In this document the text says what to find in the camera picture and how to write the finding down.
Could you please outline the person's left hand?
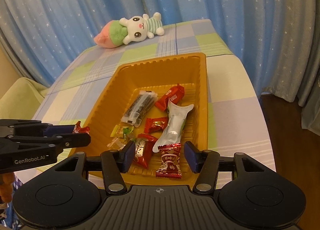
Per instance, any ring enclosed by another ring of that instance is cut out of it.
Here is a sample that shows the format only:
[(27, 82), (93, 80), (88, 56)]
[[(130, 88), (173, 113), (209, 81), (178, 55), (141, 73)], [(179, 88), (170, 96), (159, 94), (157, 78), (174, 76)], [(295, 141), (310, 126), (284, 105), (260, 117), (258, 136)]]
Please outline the person's left hand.
[(13, 182), (15, 181), (14, 173), (1, 174), (2, 183), (0, 185), (1, 200), (9, 203), (12, 200)]

